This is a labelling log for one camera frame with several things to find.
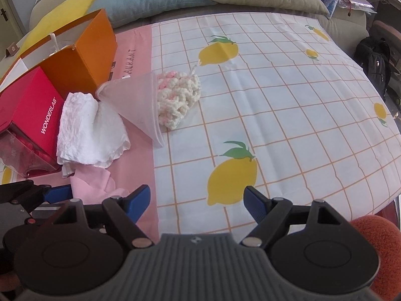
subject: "black backpack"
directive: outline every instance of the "black backpack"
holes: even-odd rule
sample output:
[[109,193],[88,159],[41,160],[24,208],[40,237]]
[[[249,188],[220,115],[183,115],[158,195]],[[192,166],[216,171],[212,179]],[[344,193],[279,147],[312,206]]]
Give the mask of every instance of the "black backpack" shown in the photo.
[[362,67],[383,100],[391,77],[389,60],[390,47],[383,38],[366,37],[356,47],[354,61]]

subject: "translucent funnel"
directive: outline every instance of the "translucent funnel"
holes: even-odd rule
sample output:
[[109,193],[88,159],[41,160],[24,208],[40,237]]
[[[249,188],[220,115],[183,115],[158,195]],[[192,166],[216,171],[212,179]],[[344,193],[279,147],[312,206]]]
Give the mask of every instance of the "translucent funnel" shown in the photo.
[[150,72],[108,81],[99,86],[96,97],[142,130],[153,140],[155,147],[163,147],[157,111],[157,85],[157,75]]

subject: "red fuzzy fabric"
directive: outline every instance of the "red fuzzy fabric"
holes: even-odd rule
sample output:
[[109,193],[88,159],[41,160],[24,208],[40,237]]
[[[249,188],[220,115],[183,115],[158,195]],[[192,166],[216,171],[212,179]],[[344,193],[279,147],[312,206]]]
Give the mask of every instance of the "red fuzzy fabric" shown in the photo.
[[385,218],[368,215],[350,222],[376,249],[380,268],[370,287],[384,301],[401,292],[401,232]]

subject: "lemon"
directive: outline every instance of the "lemon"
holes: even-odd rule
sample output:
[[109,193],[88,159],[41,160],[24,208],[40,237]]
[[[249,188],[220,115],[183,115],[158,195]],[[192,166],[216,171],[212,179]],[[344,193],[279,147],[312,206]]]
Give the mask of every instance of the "lemon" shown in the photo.
[[13,174],[13,172],[11,171],[11,169],[7,166],[4,166],[3,178],[2,178],[1,184],[4,185],[7,183],[10,183],[12,174]]
[[225,36],[217,36],[199,52],[199,65],[219,64],[226,62],[238,55],[238,45]]
[[306,55],[307,55],[308,57],[310,57],[312,60],[317,60],[317,59],[318,59],[319,54],[318,54],[317,52],[313,51],[313,50],[307,49],[307,50],[305,51],[305,53],[306,53]]
[[228,150],[223,156],[232,157],[214,169],[207,183],[209,206],[216,203],[232,205],[242,200],[244,189],[255,185],[257,162],[240,141],[226,141],[241,147]]
[[374,108],[374,112],[376,113],[380,123],[382,125],[384,125],[385,127],[387,127],[387,124],[386,124],[387,122],[384,121],[384,119],[387,117],[384,106],[380,103],[374,103],[373,108]]
[[323,34],[323,32],[322,32],[321,30],[319,30],[319,29],[317,29],[317,28],[314,28],[314,27],[312,27],[312,26],[309,26],[309,25],[305,25],[305,27],[307,27],[309,30],[313,30],[313,32],[314,32],[316,35],[320,36],[320,37],[323,38],[324,40],[330,41],[330,39],[329,39],[325,34]]

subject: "box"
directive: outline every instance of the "box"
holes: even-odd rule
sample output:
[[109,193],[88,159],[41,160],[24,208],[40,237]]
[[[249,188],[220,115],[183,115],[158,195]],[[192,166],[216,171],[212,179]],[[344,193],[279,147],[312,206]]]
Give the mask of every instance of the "box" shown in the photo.
[[56,149],[64,100],[43,69],[24,74],[0,96],[0,158],[23,177],[60,169]]
[[117,42],[105,10],[87,14],[54,34],[57,47],[50,35],[30,47],[3,78],[0,92],[37,66],[64,99],[69,92],[94,94],[108,81]]

